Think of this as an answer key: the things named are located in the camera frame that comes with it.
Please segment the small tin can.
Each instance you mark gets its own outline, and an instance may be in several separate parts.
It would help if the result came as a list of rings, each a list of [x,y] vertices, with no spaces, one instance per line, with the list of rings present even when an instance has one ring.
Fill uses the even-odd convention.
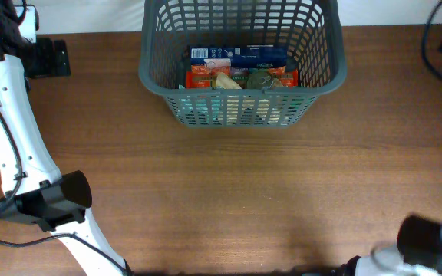
[[[247,89],[264,90],[272,88],[274,76],[268,71],[254,71],[251,73],[246,82]]]

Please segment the green lid glass jar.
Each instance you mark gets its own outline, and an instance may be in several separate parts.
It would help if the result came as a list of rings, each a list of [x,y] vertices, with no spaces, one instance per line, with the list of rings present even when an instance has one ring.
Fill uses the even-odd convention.
[[[300,107],[306,102],[306,98],[305,95],[300,94],[282,94],[278,96],[278,111],[280,111],[284,117],[291,117],[295,113],[298,113]]]

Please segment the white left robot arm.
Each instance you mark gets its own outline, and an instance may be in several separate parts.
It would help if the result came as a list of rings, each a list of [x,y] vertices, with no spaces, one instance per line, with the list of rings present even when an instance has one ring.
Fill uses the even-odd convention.
[[[34,6],[0,0],[0,219],[38,226],[89,275],[129,275],[95,222],[85,175],[62,174],[41,138],[29,82],[68,76],[71,69],[65,42],[38,37],[38,28]]]

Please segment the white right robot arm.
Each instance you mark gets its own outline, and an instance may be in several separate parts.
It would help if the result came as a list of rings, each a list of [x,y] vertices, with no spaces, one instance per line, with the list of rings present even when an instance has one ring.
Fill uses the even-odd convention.
[[[438,1],[424,26],[421,59],[425,67],[440,81],[442,72],[427,56],[427,39],[432,21],[442,7]],[[442,53],[442,42],[438,48]],[[401,224],[393,246],[375,245],[367,256],[354,256],[347,263],[324,272],[301,275],[442,275],[442,223],[417,214],[410,214]]]

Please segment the dark blue cardboard box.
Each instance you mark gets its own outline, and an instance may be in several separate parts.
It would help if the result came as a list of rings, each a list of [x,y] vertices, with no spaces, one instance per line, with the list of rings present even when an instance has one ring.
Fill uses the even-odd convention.
[[[190,48],[191,71],[198,74],[233,74],[236,71],[285,72],[287,49],[273,45]]]

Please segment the beige food pouch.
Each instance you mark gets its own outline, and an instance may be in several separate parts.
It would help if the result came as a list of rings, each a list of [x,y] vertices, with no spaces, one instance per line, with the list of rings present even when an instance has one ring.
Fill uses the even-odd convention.
[[[219,119],[213,125],[229,126],[288,126],[290,117],[278,111],[278,97],[256,97],[253,95],[229,95],[222,100]]]

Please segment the San Remo spaghetti packet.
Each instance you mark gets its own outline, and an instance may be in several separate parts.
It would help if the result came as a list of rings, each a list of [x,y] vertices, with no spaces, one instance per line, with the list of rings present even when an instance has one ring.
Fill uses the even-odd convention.
[[[218,73],[214,75],[210,74],[198,74],[188,71],[186,73],[187,89],[194,88],[215,88],[218,90],[244,90],[246,88],[246,82],[251,73],[254,71],[236,71],[231,75]],[[297,87],[299,81],[299,72],[297,69],[293,71],[285,72],[270,72],[274,76],[274,83],[272,88],[264,90],[273,90],[275,88],[291,88]]]

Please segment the light green packet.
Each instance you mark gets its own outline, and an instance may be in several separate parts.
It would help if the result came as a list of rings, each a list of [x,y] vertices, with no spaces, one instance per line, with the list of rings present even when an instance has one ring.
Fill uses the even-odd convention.
[[[180,98],[178,113],[183,113],[191,118],[197,114],[198,117],[204,120],[218,120],[221,105],[222,100],[218,96],[185,96]]]

